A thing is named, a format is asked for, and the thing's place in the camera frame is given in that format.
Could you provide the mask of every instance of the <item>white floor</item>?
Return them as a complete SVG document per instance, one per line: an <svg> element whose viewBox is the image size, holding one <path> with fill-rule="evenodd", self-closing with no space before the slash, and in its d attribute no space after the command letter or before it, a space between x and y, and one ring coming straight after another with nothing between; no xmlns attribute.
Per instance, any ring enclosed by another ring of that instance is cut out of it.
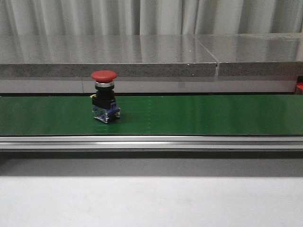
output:
<svg viewBox="0 0 303 227"><path fill-rule="evenodd" d="M300 159L0 160L0 226L303 226Z"/></svg>

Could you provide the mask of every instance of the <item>red mushroom button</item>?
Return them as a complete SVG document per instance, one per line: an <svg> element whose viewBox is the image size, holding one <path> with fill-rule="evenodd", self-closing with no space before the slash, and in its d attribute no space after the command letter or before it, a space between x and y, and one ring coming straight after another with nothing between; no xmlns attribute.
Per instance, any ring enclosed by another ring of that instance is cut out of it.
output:
<svg viewBox="0 0 303 227"><path fill-rule="evenodd" d="M91 74L91 77L98 83L110 83L117 76L118 75L111 70L100 70L100 71L95 71Z"/></svg>

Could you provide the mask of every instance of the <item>metal side rail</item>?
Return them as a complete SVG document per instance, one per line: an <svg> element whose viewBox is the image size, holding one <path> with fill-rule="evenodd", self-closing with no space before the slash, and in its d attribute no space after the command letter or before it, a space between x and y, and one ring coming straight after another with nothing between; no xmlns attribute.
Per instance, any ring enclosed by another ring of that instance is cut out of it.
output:
<svg viewBox="0 0 303 227"><path fill-rule="evenodd" d="M0 137L0 152L10 151L267 150L303 151L303 136L39 136Z"/></svg>

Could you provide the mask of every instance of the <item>white curtain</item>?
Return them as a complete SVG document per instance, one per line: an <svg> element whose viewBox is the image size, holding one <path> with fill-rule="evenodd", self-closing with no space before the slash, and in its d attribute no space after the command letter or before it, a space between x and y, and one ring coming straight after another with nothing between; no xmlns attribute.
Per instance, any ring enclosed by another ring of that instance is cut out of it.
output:
<svg viewBox="0 0 303 227"><path fill-rule="evenodd" d="M303 0L0 0L0 35L302 31Z"/></svg>

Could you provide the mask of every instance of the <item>emergency stop button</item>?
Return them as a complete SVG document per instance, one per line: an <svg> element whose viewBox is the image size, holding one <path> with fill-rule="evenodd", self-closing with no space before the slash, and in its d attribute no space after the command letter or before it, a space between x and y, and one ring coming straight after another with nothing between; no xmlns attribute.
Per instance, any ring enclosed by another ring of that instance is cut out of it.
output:
<svg viewBox="0 0 303 227"><path fill-rule="evenodd" d="M113 79L117 78L117 74L111 70L95 71L91 74L91 78L98 83L110 83Z"/></svg>

